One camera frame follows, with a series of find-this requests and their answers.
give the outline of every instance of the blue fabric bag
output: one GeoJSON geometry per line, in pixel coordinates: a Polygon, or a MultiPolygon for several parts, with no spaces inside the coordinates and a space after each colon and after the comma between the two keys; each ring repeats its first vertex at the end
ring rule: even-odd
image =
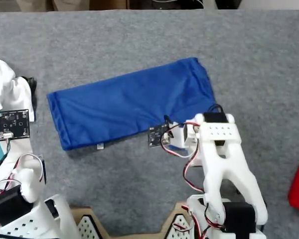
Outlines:
{"type": "Polygon", "coordinates": [[[71,150],[184,122],[207,111],[214,95],[206,70],[187,58],[47,95],[61,146],[71,150]]]}

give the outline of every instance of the red wire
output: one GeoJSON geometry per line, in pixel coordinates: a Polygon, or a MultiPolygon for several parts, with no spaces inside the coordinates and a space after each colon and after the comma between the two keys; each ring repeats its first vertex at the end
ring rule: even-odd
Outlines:
{"type": "Polygon", "coordinates": [[[188,169],[188,167],[190,166],[190,164],[192,163],[192,161],[195,159],[195,157],[197,156],[198,149],[199,149],[199,140],[197,140],[197,147],[196,147],[196,150],[195,150],[194,155],[191,157],[191,159],[190,159],[190,160],[185,164],[185,166],[184,166],[184,169],[183,169],[183,178],[184,178],[184,180],[185,180],[185,181],[186,181],[192,188],[196,189],[197,191],[200,191],[200,192],[204,193],[204,189],[195,186],[192,182],[190,182],[190,181],[186,178],[186,172],[187,172],[187,169],[188,169]]]}

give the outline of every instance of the white fabric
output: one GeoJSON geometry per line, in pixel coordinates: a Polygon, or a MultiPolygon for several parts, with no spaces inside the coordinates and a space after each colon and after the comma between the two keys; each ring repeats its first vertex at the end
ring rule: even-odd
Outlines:
{"type": "Polygon", "coordinates": [[[29,110],[29,119],[34,121],[31,89],[22,77],[15,77],[14,71],[0,60],[0,111],[29,110]]]}

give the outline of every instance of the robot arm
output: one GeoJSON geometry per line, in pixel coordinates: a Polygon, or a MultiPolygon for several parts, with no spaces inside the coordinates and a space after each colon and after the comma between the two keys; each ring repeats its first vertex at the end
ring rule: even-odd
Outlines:
{"type": "Polygon", "coordinates": [[[265,239],[256,225],[267,222],[267,208],[257,180],[248,168],[234,117],[223,112],[205,113],[188,122],[200,126],[188,124],[186,130],[173,129],[172,134],[177,137],[171,138],[170,144],[187,148],[188,152],[194,151],[197,144],[199,146],[191,166],[203,167],[204,194],[191,196],[187,205],[189,212],[196,216],[201,231],[214,223],[219,227],[207,231],[210,239],[265,239]],[[231,203],[221,198],[223,179],[236,186],[245,202],[231,203]]]}

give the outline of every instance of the white 3d-printed part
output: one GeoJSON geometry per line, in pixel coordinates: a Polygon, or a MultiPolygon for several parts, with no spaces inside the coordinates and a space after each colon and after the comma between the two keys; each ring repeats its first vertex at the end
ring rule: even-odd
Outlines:
{"type": "Polygon", "coordinates": [[[102,239],[89,216],[82,217],[78,230],[82,239],[102,239]]]}
{"type": "Polygon", "coordinates": [[[166,233],[165,239],[192,239],[191,235],[194,235],[194,228],[188,232],[181,233],[176,230],[172,225],[176,223],[182,227],[189,228],[189,224],[186,221],[186,218],[182,214],[178,214],[175,216],[174,221],[171,223],[169,227],[169,231],[166,233]]]}

